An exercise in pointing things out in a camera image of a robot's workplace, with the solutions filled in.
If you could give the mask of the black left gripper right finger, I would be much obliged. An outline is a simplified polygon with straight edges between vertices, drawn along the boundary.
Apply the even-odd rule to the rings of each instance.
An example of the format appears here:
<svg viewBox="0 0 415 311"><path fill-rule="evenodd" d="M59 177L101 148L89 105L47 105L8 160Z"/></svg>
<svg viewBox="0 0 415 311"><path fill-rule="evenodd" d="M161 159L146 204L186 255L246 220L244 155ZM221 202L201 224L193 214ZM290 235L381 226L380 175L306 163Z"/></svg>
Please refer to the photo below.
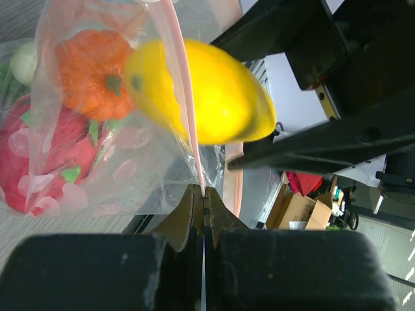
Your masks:
<svg viewBox="0 0 415 311"><path fill-rule="evenodd" d="M208 310L395 310L372 243L352 231L247 228L207 188Z"/></svg>

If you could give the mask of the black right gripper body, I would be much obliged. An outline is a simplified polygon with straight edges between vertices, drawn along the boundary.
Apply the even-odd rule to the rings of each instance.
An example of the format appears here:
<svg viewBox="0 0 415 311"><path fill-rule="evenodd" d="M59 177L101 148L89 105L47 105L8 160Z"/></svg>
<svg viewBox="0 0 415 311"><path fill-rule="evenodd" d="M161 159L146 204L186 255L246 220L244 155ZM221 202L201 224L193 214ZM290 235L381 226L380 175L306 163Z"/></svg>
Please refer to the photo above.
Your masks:
<svg viewBox="0 0 415 311"><path fill-rule="evenodd" d="M358 47L320 88L328 119L372 105L414 114L414 2L343 1L335 21Z"/></svg>

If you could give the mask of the beige toy potato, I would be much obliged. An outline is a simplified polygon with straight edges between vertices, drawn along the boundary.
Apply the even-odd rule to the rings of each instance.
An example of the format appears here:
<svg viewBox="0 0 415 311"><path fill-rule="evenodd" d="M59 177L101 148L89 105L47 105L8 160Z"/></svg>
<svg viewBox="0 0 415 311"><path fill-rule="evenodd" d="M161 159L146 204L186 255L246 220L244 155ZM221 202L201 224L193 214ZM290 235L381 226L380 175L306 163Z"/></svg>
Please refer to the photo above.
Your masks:
<svg viewBox="0 0 415 311"><path fill-rule="evenodd" d="M38 63L37 45L29 41L21 45L10 59L10 71L21 84L30 87Z"/></svg>

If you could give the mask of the pink toy dragon fruit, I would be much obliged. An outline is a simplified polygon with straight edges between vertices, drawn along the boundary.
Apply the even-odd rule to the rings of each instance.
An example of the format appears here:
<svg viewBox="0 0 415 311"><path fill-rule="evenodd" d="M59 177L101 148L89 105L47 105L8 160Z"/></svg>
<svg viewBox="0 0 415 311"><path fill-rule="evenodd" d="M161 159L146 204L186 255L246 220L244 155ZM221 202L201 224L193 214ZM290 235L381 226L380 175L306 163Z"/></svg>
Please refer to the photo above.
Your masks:
<svg viewBox="0 0 415 311"><path fill-rule="evenodd" d="M85 209L89 200L80 184L93 168L109 131L62 108L46 162L29 172L30 95L12 106L1 126L1 203L19 214L60 216Z"/></svg>

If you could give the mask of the yellow toy mango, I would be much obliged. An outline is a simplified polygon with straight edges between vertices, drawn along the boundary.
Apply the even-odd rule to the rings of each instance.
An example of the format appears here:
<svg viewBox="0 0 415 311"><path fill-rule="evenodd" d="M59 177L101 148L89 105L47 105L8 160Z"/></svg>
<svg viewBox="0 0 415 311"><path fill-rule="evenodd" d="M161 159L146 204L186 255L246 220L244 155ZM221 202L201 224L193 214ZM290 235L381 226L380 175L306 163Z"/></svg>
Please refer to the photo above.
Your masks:
<svg viewBox="0 0 415 311"><path fill-rule="evenodd" d="M218 47L192 39L184 43L198 142L204 145L252 142L269 136L276 127L276 110L254 74ZM179 137L187 138L162 41L150 41L128 57L124 81L141 113Z"/></svg>

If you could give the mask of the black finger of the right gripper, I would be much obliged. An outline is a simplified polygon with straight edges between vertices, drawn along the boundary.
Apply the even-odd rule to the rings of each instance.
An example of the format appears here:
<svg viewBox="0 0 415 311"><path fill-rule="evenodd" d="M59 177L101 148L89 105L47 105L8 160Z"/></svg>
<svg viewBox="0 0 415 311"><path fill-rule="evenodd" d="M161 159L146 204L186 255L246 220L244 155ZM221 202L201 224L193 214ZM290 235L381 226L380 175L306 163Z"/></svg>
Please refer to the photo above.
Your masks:
<svg viewBox="0 0 415 311"><path fill-rule="evenodd" d="M240 62L286 55L301 90L314 88L340 65L346 45L325 1L258 1L212 41Z"/></svg>
<svg viewBox="0 0 415 311"><path fill-rule="evenodd" d="M300 131L228 162L229 170L276 167L328 174L414 147L414 88L351 117Z"/></svg>

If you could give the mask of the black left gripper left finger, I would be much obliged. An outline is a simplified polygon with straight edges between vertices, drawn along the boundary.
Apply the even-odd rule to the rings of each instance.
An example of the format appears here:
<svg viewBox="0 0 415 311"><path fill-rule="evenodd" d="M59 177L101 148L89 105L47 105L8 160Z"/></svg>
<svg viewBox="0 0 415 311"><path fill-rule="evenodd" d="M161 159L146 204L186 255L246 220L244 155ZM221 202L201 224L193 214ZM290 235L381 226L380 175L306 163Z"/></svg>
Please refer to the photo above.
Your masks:
<svg viewBox="0 0 415 311"><path fill-rule="evenodd" d="M203 197L189 185L147 234L51 234L20 242L1 272L2 310L200 310Z"/></svg>

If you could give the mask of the clear pink-dotted zip bag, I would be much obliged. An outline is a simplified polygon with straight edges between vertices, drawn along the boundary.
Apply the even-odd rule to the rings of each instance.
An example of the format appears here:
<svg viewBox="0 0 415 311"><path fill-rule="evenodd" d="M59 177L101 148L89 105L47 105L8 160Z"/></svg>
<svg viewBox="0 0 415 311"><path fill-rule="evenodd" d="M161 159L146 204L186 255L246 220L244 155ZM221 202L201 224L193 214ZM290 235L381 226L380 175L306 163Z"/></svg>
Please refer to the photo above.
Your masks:
<svg viewBox="0 0 415 311"><path fill-rule="evenodd" d="M148 38L164 40L169 28L159 6L159 1L47 1L44 4L33 40L37 45L38 63L32 85L20 97L9 94L1 106L2 126L16 101L25 95L31 97L30 174L39 173L45 164L60 111L67 108L63 105L55 47L82 30L114 30L131 48ZM1 56L11 59L21 45L19 42L2 44ZM189 184L199 182L199 175L221 195L233 193L234 182L224 167L225 154L219 146L201 146L202 165L197 167L193 152L183 139L160 128L139 110L123 119L101 123L109 133L91 172L80 184L89 200L85 209L60 216L33 216L11 211L3 203L1 207L13 214L31 217L163 214L177 205Z"/></svg>

